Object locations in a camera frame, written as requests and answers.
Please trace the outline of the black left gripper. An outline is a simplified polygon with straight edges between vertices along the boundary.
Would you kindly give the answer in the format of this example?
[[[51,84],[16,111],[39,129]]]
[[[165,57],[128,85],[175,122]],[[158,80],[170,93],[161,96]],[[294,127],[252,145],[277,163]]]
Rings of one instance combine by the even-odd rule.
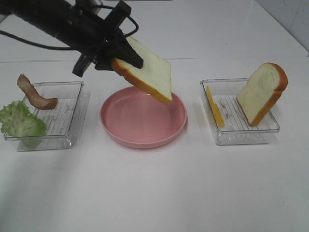
[[[79,50],[81,55],[73,68],[73,74],[82,77],[91,63],[95,63],[98,71],[113,71],[111,61],[113,58],[125,61],[136,68],[143,67],[143,59],[135,52],[126,40],[119,26],[130,16],[131,7],[124,1],[119,1],[105,19],[97,15],[96,10],[104,8],[96,5],[92,0],[77,0],[70,23],[80,29],[77,38],[81,39],[72,47]]]

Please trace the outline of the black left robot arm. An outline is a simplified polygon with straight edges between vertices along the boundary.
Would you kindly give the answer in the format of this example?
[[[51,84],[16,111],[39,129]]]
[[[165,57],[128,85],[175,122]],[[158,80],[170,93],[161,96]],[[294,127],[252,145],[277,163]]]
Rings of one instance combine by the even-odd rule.
[[[2,0],[0,13],[16,15],[67,45],[67,50],[80,52],[73,74],[82,77],[91,63],[96,70],[112,70],[111,60],[118,58],[136,68],[143,59],[131,47],[120,25],[130,18],[131,8],[119,1],[105,19],[97,15],[102,5],[91,0]]]

